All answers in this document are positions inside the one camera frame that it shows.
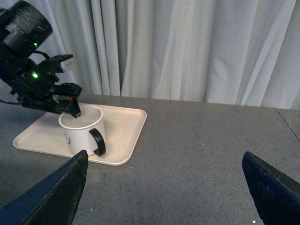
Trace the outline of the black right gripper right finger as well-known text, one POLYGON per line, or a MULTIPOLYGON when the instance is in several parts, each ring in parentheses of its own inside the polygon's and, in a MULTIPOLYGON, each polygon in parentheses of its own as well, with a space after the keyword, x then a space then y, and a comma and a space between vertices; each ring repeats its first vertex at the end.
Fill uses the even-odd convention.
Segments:
POLYGON ((300 223, 300 184, 247 151, 242 169, 260 219, 265 225, 300 223))

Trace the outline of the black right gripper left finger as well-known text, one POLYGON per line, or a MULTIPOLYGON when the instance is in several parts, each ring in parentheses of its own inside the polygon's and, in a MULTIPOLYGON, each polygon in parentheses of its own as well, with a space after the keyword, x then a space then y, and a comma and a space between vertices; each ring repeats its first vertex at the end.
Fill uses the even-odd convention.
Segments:
POLYGON ((2 225, 72 224, 86 183, 88 154, 80 151, 0 209, 2 225))

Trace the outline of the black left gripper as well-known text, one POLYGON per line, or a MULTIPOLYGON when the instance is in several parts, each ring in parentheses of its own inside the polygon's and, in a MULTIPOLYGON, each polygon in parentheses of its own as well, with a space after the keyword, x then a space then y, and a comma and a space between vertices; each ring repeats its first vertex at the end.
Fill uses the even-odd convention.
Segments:
POLYGON ((73 58, 72 54, 61 54, 48 57, 38 65, 29 60, 29 68, 18 77, 9 80, 12 94, 18 95, 21 106, 50 113, 66 113, 77 118, 82 112, 78 104, 78 97, 82 88, 65 82, 57 84, 57 73, 63 73, 60 63, 73 58))

